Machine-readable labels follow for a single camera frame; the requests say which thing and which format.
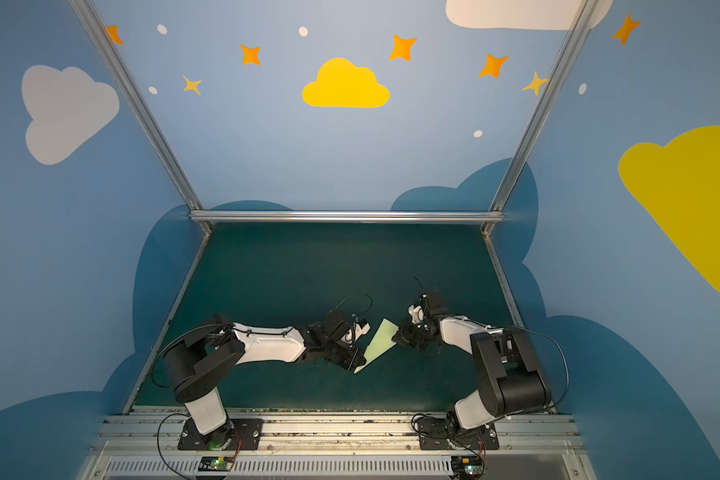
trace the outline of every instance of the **dark green table surface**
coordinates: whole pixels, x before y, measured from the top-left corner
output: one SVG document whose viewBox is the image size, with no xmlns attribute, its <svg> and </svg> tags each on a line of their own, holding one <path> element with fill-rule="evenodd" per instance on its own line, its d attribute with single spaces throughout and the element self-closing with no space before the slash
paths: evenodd
<svg viewBox="0 0 720 480">
<path fill-rule="evenodd" d="M 511 324 L 477 226 L 389 224 L 219 224 L 168 329 L 167 344 L 214 313 L 250 326 L 320 321 L 346 295 L 373 297 L 372 331 L 400 324 L 418 299 L 419 278 L 443 294 L 452 314 Z M 342 310 L 361 312 L 363 296 Z M 155 375 L 166 382 L 163 366 Z M 241 408 L 447 410 L 475 390 L 469 354 L 444 345 L 436 358 L 395 346 L 360 371 L 335 365 L 255 362 L 219 385 L 224 405 Z M 136 404 L 176 405 L 147 378 Z"/>
</svg>

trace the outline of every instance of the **black mounting plate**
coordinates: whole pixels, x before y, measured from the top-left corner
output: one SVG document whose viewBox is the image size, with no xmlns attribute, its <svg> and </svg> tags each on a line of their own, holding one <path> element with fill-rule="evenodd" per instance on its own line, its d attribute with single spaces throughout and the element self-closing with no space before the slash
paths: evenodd
<svg viewBox="0 0 720 480">
<path fill-rule="evenodd" d="M 425 436 L 418 437 L 418 446 L 422 450 L 457 450 L 461 448 L 453 448 L 448 442 L 445 430 L 445 418 L 420 418 L 416 421 L 416 429 L 427 436 L 436 438 L 428 438 Z M 470 439 L 467 447 L 480 452 L 480 440 L 483 440 L 487 450 L 499 450 L 499 439 L 496 435 L 494 424 L 488 427 L 476 428 L 474 436 L 466 437 Z"/>
<path fill-rule="evenodd" d="M 231 437 L 231 441 L 221 451 L 233 452 L 237 450 L 240 440 L 235 435 L 240 436 L 242 439 L 241 450 L 256 450 L 259 447 L 259 439 L 261 438 L 262 424 L 263 421 L 260 418 L 231 418 L 233 428 L 222 430 L 218 428 L 207 435 L 201 435 L 197 431 L 195 421 L 190 418 L 184 422 L 184 428 L 179 437 L 179 450 L 216 450 L 211 448 L 211 443 L 223 444 L 228 438 Z"/>
</svg>

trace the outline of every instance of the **yellow cloud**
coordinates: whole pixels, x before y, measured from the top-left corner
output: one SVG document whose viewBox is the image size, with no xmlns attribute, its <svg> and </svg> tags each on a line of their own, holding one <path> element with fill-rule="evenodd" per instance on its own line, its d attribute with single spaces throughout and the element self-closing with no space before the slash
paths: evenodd
<svg viewBox="0 0 720 480">
<path fill-rule="evenodd" d="M 626 188 L 720 292 L 720 125 L 661 147 L 637 144 L 619 163 Z"/>
<path fill-rule="evenodd" d="M 302 98 L 314 107 L 371 108 L 387 103 L 389 90 L 376 82 L 370 68 L 332 58 L 320 67 L 317 81 L 304 87 Z"/>
</svg>

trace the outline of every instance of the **white cloud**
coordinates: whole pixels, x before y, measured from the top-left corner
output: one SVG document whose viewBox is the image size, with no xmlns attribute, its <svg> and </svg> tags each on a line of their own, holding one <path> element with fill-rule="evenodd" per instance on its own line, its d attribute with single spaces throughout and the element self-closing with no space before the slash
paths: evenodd
<svg viewBox="0 0 720 480">
<path fill-rule="evenodd" d="M 613 1 L 598 2 L 590 28 L 600 23 Z M 567 30 L 580 5 L 581 0 L 448 0 L 445 14 L 466 28 Z"/>
<path fill-rule="evenodd" d="M 21 96 L 32 117 L 27 148 L 46 165 L 69 157 L 120 110 L 114 88 L 94 82 L 76 67 L 61 72 L 46 65 L 29 67 L 21 81 Z"/>
</svg>

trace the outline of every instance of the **blue wall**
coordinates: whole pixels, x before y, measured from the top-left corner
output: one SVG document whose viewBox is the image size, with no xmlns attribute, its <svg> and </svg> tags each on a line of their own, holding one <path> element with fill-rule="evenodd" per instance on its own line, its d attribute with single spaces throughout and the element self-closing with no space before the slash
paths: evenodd
<svg viewBox="0 0 720 480">
<path fill-rule="evenodd" d="M 622 44 L 628 13 L 642 23 Z M 707 125 L 720 125 L 720 0 L 616 0 L 493 233 L 523 318 L 571 358 L 563 410 L 600 480 L 720 478 L 720 292 L 619 173 L 635 144 Z"/>
<path fill-rule="evenodd" d="M 0 478 L 26 475 L 6 465 L 73 478 L 102 417 L 123 408 L 202 232 L 119 92 L 116 116 L 71 155 L 36 160 L 22 97 L 35 65 L 114 81 L 65 0 L 0 2 Z M 46 133 L 63 140 L 69 120 Z"/>
<path fill-rule="evenodd" d="M 442 0 L 96 6 L 118 26 L 116 47 L 206 208 L 258 200 L 293 210 L 400 210 L 409 190 L 455 188 L 514 153 L 538 98 L 523 89 L 534 72 L 547 77 L 568 28 L 464 28 Z M 539 15 L 526 8 L 520 16 Z M 418 39 L 410 62 L 389 59 L 395 35 Z M 243 64 L 240 44 L 260 47 L 260 64 Z M 509 57 L 498 78 L 479 76 L 488 54 Z M 307 104 L 302 90 L 335 57 L 370 68 L 389 101 Z M 185 76 L 200 81 L 200 95 L 185 90 Z M 498 184 L 504 172 L 490 172 Z M 427 204 L 454 204 L 441 199 Z"/>
</svg>

